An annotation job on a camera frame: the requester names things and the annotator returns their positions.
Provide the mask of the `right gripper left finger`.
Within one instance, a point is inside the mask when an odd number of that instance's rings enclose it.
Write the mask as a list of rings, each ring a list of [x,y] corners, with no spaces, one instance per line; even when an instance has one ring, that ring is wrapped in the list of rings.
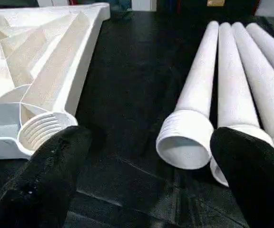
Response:
[[[46,140],[0,191],[0,228],[63,227],[91,144],[82,126]]]

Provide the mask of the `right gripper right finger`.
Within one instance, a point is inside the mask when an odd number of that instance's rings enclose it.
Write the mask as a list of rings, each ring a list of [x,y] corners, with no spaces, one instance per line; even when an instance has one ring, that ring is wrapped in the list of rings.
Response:
[[[251,228],[274,228],[274,147],[228,127],[216,129],[210,149]]]

